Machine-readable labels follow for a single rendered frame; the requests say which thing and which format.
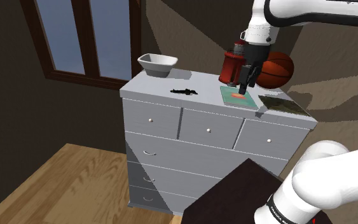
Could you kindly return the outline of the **grey chest of drawers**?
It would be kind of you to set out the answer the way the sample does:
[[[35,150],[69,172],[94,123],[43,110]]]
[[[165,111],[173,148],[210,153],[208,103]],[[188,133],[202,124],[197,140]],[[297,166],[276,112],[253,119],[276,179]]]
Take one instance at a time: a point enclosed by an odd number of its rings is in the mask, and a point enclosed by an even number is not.
[[[166,78],[139,73],[120,89],[129,206],[182,215],[248,158],[279,175],[307,134],[311,116],[267,110],[259,95],[287,99],[279,89],[248,89],[258,109],[223,103],[215,74],[173,69]],[[198,94],[171,93],[172,89]]]

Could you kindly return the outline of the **dark robot stand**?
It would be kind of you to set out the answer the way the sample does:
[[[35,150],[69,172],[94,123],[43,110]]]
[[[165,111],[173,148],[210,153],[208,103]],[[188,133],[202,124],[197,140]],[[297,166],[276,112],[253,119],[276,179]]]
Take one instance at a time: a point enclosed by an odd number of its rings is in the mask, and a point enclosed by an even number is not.
[[[248,158],[187,207],[181,224],[255,224],[254,212],[281,184]]]

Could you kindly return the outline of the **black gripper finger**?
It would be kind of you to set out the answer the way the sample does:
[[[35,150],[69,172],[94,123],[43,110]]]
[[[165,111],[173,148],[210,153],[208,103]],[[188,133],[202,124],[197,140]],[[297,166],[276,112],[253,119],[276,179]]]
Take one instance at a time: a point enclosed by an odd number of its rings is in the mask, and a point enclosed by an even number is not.
[[[242,65],[238,82],[240,85],[239,94],[245,95],[247,87],[254,87],[259,76],[259,67],[251,65]]]

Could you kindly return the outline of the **green book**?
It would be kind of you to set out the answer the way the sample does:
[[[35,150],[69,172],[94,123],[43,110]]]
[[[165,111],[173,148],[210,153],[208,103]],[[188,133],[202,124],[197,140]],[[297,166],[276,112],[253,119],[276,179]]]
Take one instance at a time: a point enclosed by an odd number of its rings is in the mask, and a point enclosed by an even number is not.
[[[223,103],[227,106],[235,106],[240,108],[258,109],[251,95],[246,92],[245,95],[238,93],[238,88],[220,86]]]

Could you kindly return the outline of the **orange basketball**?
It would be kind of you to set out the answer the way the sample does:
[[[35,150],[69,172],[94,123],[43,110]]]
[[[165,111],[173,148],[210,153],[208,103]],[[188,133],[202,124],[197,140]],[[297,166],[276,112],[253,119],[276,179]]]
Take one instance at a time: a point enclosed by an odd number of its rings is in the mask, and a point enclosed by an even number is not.
[[[282,52],[270,52],[256,84],[266,89],[280,88],[292,78],[293,72],[294,63],[290,56]]]

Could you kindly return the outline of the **white bowl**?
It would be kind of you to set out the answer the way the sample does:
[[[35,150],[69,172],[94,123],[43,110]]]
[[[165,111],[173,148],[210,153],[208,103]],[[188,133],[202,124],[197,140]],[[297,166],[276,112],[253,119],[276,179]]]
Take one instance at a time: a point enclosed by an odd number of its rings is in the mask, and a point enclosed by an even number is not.
[[[157,78],[166,78],[176,65],[178,58],[168,55],[146,53],[137,59],[146,74]]]

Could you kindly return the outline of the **small black toy figure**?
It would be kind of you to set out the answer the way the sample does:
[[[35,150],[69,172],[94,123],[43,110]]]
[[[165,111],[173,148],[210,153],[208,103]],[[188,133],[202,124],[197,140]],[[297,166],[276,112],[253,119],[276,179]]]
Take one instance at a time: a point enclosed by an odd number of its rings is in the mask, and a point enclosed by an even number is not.
[[[198,94],[195,90],[190,90],[188,88],[186,88],[184,90],[172,89],[170,92],[175,93],[175,94],[185,94],[185,95],[193,95],[193,94],[197,95]]]

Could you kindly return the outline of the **dark framed window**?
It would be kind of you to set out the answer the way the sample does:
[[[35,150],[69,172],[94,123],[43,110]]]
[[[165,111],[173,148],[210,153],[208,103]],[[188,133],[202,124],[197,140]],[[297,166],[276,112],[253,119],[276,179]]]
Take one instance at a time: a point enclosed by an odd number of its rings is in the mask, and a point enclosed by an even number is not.
[[[142,71],[142,66],[137,61],[142,55],[141,1],[128,0],[132,77]],[[81,59],[85,70],[84,74],[61,71],[55,68],[36,0],[20,0],[20,5],[46,79],[112,90],[118,90],[127,83],[126,80],[100,75],[90,0],[71,0]]]

